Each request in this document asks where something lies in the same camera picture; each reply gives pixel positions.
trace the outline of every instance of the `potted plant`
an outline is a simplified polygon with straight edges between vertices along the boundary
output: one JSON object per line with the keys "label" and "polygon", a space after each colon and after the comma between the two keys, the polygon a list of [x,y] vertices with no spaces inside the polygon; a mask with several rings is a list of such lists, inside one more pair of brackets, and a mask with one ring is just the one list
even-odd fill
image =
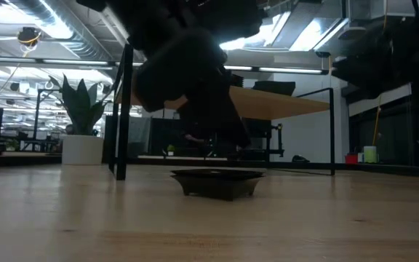
{"label": "potted plant", "polygon": [[174,156],[175,147],[173,145],[167,146],[167,155],[168,156]]}
{"label": "potted plant", "polygon": [[103,115],[104,101],[111,92],[97,102],[98,84],[87,89],[82,79],[75,90],[65,76],[62,86],[53,77],[50,79],[60,88],[63,97],[60,102],[71,118],[73,126],[73,135],[67,135],[63,140],[63,164],[101,164],[103,139],[93,135],[93,127]]}

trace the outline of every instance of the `ductwork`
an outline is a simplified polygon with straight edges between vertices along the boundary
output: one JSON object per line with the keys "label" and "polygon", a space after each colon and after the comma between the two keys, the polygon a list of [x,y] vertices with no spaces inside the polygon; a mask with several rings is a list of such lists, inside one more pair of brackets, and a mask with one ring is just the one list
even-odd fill
{"label": "ductwork", "polygon": [[63,0],[5,0],[12,7],[32,16],[35,24],[55,39],[68,39],[62,45],[80,59],[113,60],[100,42]]}

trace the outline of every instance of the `ceiling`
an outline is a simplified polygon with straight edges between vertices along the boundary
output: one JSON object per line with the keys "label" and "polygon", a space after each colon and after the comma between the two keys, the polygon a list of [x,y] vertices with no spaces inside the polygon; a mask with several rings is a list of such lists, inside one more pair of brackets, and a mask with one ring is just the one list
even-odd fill
{"label": "ceiling", "polygon": [[[64,9],[65,14],[59,14],[61,19],[69,17],[76,21],[78,33],[85,37],[93,39],[93,44],[109,57],[109,60],[120,61],[125,41],[125,35],[122,28],[115,21],[111,14],[101,15],[96,11],[87,9],[76,3],[75,0],[50,0],[46,3],[57,3]],[[227,50],[228,65],[231,66],[271,66],[271,67],[296,67],[296,68],[321,68],[324,67],[324,61],[318,58],[313,52],[309,51],[313,48],[312,43],[316,43],[326,33],[328,33],[337,21],[342,18],[342,0],[323,0],[320,4],[314,0],[258,0],[261,7],[269,9],[270,18],[273,20],[276,15],[282,17],[284,12],[290,12],[285,26],[280,30],[279,35],[274,39],[272,44],[264,45],[254,43],[246,47]],[[347,5],[347,15],[351,14],[352,23],[355,20],[361,22],[370,21],[372,19],[383,16],[384,2],[383,0],[353,0],[352,5]],[[411,1],[404,0],[388,0],[388,11],[395,15],[412,14]],[[0,56],[4,57],[22,57],[25,48],[21,47],[15,39],[17,33],[23,27],[40,27],[32,17],[13,8],[4,5],[0,6]],[[337,37],[332,37],[320,50],[332,51],[340,54],[343,50],[350,50],[353,42],[339,41]],[[79,59],[79,56],[67,49],[68,44],[65,41],[59,41],[51,37],[41,38],[37,48],[28,53],[31,58],[52,58],[52,59]],[[135,60],[141,61],[144,57],[139,53],[135,53]],[[7,78],[15,67],[0,64],[0,79]],[[28,93],[11,91],[8,86],[3,87],[4,82],[0,80],[0,107],[12,109],[5,113],[5,122],[11,123],[10,126],[32,128],[27,126],[33,121],[33,109],[36,107],[36,89],[43,87],[49,81],[49,76],[62,79],[63,74],[68,76],[70,83],[76,85],[80,79],[85,79],[87,85],[96,82],[102,82],[106,85],[112,83],[115,75],[113,71],[98,71],[95,69],[54,69],[54,68],[19,68],[14,76],[14,81],[29,83],[33,89]],[[270,74],[267,73],[243,73],[250,79],[268,79]],[[101,97],[102,90],[98,90],[98,97]],[[48,130],[56,128],[56,126],[65,126],[68,118],[63,113],[62,108],[57,104],[59,94],[56,92],[41,104],[41,108],[45,111],[41,113],[43,128]],[[8,105],[7,101],[13,100],[14,105]],[[134,114],[139,114],[140,109],[135,108]]]}

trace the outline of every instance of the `yellow pole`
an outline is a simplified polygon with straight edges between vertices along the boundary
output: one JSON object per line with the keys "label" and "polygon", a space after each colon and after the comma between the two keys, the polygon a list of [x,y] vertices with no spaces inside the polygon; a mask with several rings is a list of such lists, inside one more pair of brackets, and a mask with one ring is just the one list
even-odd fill
{"label": "yellow pole", "polygon": [[375,135],[372,138],[372,146],[376,146],[376,136],[378,135],[378,123],[379,123],[379,114],[381,112],[381,98],[383,95],[379,96],[378,112],[376,112],[376,123],[375,123]]}

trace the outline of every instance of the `black cable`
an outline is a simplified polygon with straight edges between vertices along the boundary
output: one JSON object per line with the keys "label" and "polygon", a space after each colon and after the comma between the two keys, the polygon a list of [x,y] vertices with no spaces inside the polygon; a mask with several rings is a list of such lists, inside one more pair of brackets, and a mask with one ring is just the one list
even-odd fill
{"label": "black cable", "polygon": [[419,18],[419,5],[418,0],[412,0],[413,8],[415,9],[415,19]]}

